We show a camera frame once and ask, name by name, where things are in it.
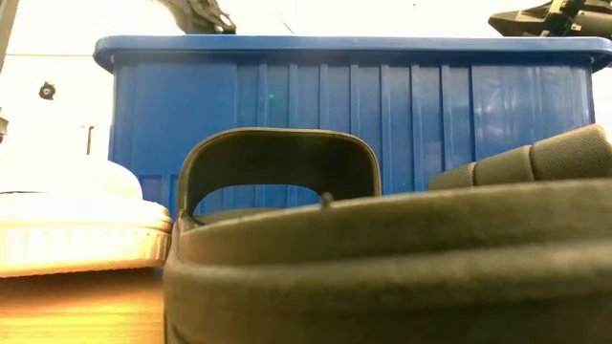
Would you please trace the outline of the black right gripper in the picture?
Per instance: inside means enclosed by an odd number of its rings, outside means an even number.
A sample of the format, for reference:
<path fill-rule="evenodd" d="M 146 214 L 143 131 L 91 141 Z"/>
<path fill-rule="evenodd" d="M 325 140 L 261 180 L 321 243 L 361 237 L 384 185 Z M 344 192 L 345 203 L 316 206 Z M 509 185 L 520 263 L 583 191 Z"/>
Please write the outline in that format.
<path fill-rule="evenodd" d="M 553 0 L 525 10 L 494 13 L 488 24 L 506 37 L 542 33 L 612 38 L 612 0 Z"/>

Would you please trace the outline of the pink rubber slide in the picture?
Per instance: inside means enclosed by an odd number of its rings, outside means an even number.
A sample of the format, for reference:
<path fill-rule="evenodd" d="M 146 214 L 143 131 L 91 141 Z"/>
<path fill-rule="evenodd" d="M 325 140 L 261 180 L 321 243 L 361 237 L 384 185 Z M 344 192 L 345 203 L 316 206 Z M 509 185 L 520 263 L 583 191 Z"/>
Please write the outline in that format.
<path fill-rule="evenodd" d="M 0 156 L 0 278 L 157 268 L 172 225 L 117 163 Z"/>

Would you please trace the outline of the blue plastic bin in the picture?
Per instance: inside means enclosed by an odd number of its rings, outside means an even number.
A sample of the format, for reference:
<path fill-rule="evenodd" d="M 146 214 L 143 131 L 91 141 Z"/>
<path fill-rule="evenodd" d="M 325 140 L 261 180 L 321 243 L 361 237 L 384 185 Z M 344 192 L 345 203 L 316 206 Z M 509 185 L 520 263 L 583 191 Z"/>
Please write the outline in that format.
<path fill-rule="evenodd" d="M 235 127 L 316 128 L 374 150 L 386 194 L 592 123 L 593 73 L 612 41 L 117 35 L 94 59 L 114 78 L 109 157 L 174 210 L 191 148 Z"/>

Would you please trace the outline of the black aluminium frame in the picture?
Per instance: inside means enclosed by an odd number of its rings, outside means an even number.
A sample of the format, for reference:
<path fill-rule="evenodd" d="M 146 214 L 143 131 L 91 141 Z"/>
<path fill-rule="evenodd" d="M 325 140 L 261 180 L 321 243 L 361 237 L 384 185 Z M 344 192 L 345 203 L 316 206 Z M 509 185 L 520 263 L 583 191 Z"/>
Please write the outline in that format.
<path fill-rule="evenodd" d="M 0 72 L 4 66 L 19 1 L 0 0 Z"/>

